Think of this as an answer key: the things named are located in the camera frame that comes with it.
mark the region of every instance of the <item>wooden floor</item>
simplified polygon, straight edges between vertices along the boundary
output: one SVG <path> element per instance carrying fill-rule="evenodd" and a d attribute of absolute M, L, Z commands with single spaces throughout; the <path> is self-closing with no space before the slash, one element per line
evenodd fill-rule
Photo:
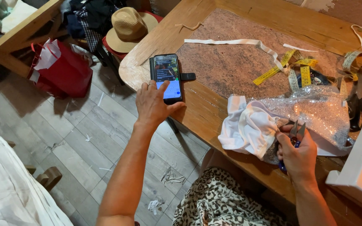
<path fill-rule="evenodd" d="M 37 167 L 35 177 L 58 167 L 63 177 L 50 193 L 75 226 L 95 225 L 112 174 L 99 168 L 115 168 L 138 117 L 133 91 L 119 86 L 109 68 L 98 63 L 93 71 L 90 92 L 83 99 L 55 100 L 15 74 L 0 83 L 0 135 L 16 143 L 14 149 L 24 164 Z M 209 148 L 178 127 L 181 133 L 175 135 L 163 122 L 153 136 L 135 215 L 141 225 L 171 224 Z M 172 164 L 176 177 L 187 178 L 184 185 L 160 182 Z M 166 202 L 154 215 L 148 203 L 157 196 Z"/>

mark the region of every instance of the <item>phone screen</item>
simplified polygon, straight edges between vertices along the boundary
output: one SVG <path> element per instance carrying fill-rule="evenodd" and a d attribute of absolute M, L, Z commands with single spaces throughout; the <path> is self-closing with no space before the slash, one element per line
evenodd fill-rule
<path fill-rule="evenodd" d="M 164 99 L 181 97 L 177 55 L 159 55 L 154 57 L 156 84 L 159 88 L 165 80 L 170 81 L 164 92 Z"/>

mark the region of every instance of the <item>white elastic band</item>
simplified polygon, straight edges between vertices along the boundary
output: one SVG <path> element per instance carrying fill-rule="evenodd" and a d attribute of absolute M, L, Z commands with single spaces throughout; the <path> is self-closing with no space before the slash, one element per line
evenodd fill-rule
<path fill-rule="evenodd" d="M 278 54 L 266 47 L 260 40 L 255 39 L 238 39 L 238 40 L 228 40 L 228 41 L 214 41 L 212 39 L 208 40 L 200 40 L 200 39 L 184 39 L 185 43 L 201 43 L 201 44 L 215 44 L 215 45 L 221 45 L 221 44 L 250 44 L 250 45 L 260 45 L 261 49 L 264 50 L 266 53 L 273 56 L 274 63 L 277 65 L 277 67 L 283 71 L 286 72 L 288 70 L 288 66 L 286 68 L 283 67 L 283 65 L 278 61 Z"/>
<path fill-rule="evenodd" d="M 357 37 L 358 37 L 358 39 L 359 39 L 359 41 L 360 41 L 360 43 L 361 43 L 361 47 L 362 47 L 362 38 L 361 38 L 361 36 L 360 36 L 359 34 L 357 34 L 357 32 L 356 32 L 355 29 L 354 29 L 354 26 L 359 27 L 359 28 L 362 28 L 362 27 L 361 27 L 361 26 L 358 26 L 358 25 L 356 25 L 356 24 L 353 24 L 353 25 L 351 26 L 351 28 L 353 29 L 354 33 L 357 35 Z"/>
<path fill-rule="evenodd" d="M 295 46 L 292 46 L 292 45 L 289 45 L 289 44 L 286 44 L 286 43 L 284 43 L 283 46 L 288 47 L 288 48 L 292 48 L 292 49 L 301 50 L 301 51 L 306 51 L 306 52 L 317 52 L 317 51 L 308 50 L 308 49 L 301 49 L 301 48 L 298 48 L 298 47 L 295 47 Z"/>

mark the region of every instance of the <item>black scissors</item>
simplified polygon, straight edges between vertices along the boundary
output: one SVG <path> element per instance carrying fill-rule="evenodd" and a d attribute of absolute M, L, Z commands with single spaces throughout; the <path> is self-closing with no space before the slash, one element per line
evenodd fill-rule
<path fill-rule="evenodd" d="M 293 128 L 291 128 L 290 134 L 288 135 L 288 137 L 290 137 L 291 144 L 295 148 L 298 148 L 300 146 L 300 143 L 303 141 L 304 132 L 305 132 L 305 123 L 303 124 L 303 126 L 301 126 L 300 130 L 297 132 L 298 125 L 299 121 L 297 120 L 294 123 Z M 279 169 L 281 171 L 287 171 L 286 167 L 284 166 L 283 160 L 279 161 Z"/>
<path fill-rule="evenodd" d="M 353 95 L 347 101 L 349 107 L 350 130 L 352 132 L 359 131 L 359 120 L 362 115 L 362 73 L 358 73 L 358 81 L 352 91 Z"/>

